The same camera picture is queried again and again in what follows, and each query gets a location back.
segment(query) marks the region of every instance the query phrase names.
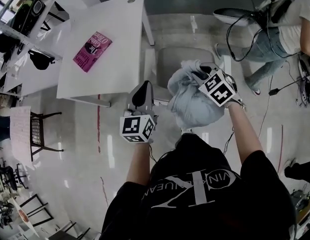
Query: white sign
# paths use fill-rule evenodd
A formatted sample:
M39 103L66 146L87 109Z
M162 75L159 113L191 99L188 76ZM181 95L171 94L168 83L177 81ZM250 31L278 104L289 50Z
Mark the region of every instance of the white sign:
M120 118L120 136L130 143L145 143L155 128L150 115L122 116Z
M198 89L219 107L223 106L236 94L233 86L221 69L208 78Z

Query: light blue cloth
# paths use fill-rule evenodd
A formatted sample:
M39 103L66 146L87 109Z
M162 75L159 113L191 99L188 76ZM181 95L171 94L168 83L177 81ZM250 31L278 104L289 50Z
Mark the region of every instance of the light blue cloth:
M182 130L208 126L224 115L224 107L218 107L198 90L199 84L192 72L197 72L203 79L208 77L200 65L200 60L182 61L181 69L168 81L167 88L173 98L167 108L175 115L176 123Z

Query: red line on floor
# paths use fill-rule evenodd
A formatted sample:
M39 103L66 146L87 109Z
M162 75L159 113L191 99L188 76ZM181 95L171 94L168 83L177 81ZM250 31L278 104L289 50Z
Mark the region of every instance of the red line on floor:
M107 200L106 191L105 191L105 187L104 187L104 180L103 180L102 177L100 177L100 179L101 179L101 182L102 182L102 187L103 187L103 192L104 192L104 196L105 196L105 201L106 201L107 207L109 207L109 201Z
M284 134L284 130L283 130L283 125L281 125L281 144L280 144L280 155L279 155L279 163L278 163L278 168L277 168L277 173L279 173L280 171L280 166L281 166L281 160L282 160L282 151L283 151L283 134Z
M100 115L100 110L101 107L97 106L97 141L98 141L98 153L101 153L101 141L100 141L100 136L101 136L101 131L100 131L100 120L101 120L101 115Z

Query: white table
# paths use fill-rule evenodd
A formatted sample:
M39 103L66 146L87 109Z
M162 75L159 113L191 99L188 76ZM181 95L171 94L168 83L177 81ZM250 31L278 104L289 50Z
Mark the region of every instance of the white table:
M131 92L140 79L142 24L154 45L144 0L109 0L78 11L71 18L57 98L110 107L109 102L89 96ZM96 31L113 43L86 73L73 58Z
M35 228L33 227L32 223L30 222L30 220L29 220L29 218L27 216L27 213L23 211L23 209L14 200L14 198L9 199L9 201L10 201L10 203L12 203L15 206L15 208L16 208L16 210L18 212L18 215L20 216L21 220L26 224L26 226L29 227L29 229L31 231L33 231L36 236L40 237L39 234L36 232Z

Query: wire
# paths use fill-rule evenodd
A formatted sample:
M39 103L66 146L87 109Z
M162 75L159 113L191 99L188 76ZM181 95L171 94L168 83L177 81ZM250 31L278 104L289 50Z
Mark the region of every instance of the wire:
M296 80L295 80L295 79L292 77L292 75L291 75L291 64L290 64L290 62L287 61L287 60L286 60L286 62L287 62L288 65L289 65L289 70L288 70L289 76L290 76L290 78L295 82ZM300 90L300 83L299 83L299 82L296 82L296 84L298 85L298 89L297 89L297 93L296 93L296 100L295 100L296 105L297 105L298 102L299 102L298 96L299 96L299 90Z
M171 151L168 151L168 152L166 152L165 154L163 154L159 159L158 159L158 161L159 160L161 160L165 155L167 155L169 152L171 152Z
M270 78L268 78L268 82L270 82L270 84L269 84L269 91L271 91L272 81L273 81L273 75L271 76L271 80L270 80ZM266 117L267 111L269 110L270 97L271 97L271 96L269 95L269 96L268 96L268 101L267 101L266 112L265 112L265 115L264 115L264 117L263 117L263 121L261 122L261 126L260 126L260 129L259 129L258 138L260 138L260 136L261 136L261 132L262 132L263 124L264 124L264 121L265 121L265 117Z
M262 31L262 29L259 29L259 30L254 34L253 40L251 41L251 44L250 44L250 48L249 48L249 50L247 51L247 53L244 55L244 57L241 58L241 59L236 59L235 54L234 54L234 52L232 51L231 46L230 46L230 42L229 42L230 33L231 33L231 30L232 30L233 26L234 26L237 22L239 22L241 19L243 19L243 18L245 18L245 17L248 17L248 16L252 16L252 14L244 14L244 15L242 15L241 17L239 17L238 20L236 20L232 25L229 26L229 28L228 28L228 30L227 30L227 33L226 33L226 43L227 43L227 47L228 47L228 49L229 49L229 52L230 52L231 57L232 57L233 60L236 61L236 62L241 62L242 60L244 60L244 59L247 57L247 55L248 55L248 54L251 52L251 50L252 50L252 47L253 47L253 45L254 45L255 37Z
M231 133L229 139L226 141L225 146L224 146L224 152L223 152L224 156L225 156L225 154L226 154L226 152L227 152L227 150L229 148L229 143L230 143L231 138L233 137L234 133L235 133L235 131L234 131L234 126L233 126L232 133Z
M149 157L155 162L155 164L157 163L157 161L155 160L153 156L153 149L152 149L151 144L149 144Z

